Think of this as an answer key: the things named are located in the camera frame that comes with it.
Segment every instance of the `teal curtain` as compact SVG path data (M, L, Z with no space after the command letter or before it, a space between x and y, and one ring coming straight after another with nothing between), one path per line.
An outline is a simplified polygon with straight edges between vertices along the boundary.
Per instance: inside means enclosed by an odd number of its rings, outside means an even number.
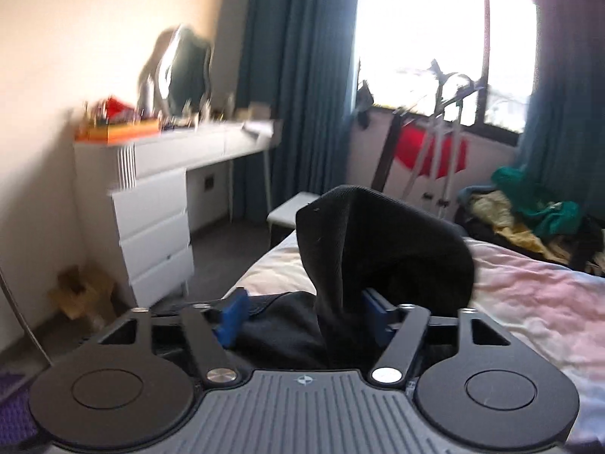
M605 0L535 0L536 84L518 165L605 219Z
M238 107L271 105L283 120L271 153L273 206L345 180L355 84L358 0L250 0ZM234 215L267 216L262 157L238 159Z

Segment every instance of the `power outlet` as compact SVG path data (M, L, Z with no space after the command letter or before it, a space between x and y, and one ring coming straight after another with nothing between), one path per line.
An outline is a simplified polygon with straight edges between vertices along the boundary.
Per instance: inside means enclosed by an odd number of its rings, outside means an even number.
M214 188L214 174L204 177L204 192L211 191Z

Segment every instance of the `purple yoga mat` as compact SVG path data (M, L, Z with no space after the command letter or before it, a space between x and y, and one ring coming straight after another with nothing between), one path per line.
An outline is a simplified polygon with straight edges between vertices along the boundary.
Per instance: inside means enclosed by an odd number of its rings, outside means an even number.
M0 395L22 378L22 374L0 373ZM0 404L0 446L15 446L37 434L28 401L29 383Z

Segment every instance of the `silver bolt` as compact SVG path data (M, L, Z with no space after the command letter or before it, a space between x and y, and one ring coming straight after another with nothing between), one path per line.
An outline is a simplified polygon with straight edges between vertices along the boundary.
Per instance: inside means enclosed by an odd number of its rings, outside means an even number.
M403 374L396 368L381 367L372 372L372 379L382 384L394 384L403 378Z
M206 379L219 384L232 382L237 379L237 372L230 368L213 368L206 374Z

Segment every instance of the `vanity desk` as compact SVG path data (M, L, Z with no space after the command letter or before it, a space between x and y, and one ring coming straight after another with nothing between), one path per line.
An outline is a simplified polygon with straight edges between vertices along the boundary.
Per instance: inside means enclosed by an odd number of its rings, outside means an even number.
M270 211L268 150L280 140L279 122L248 121L202 123L110 145L74 143L88 255L117 281L124 303L149 308L179 288L186 291L194 273L186 171L263 152ZM230 213L232 200L230 175Z

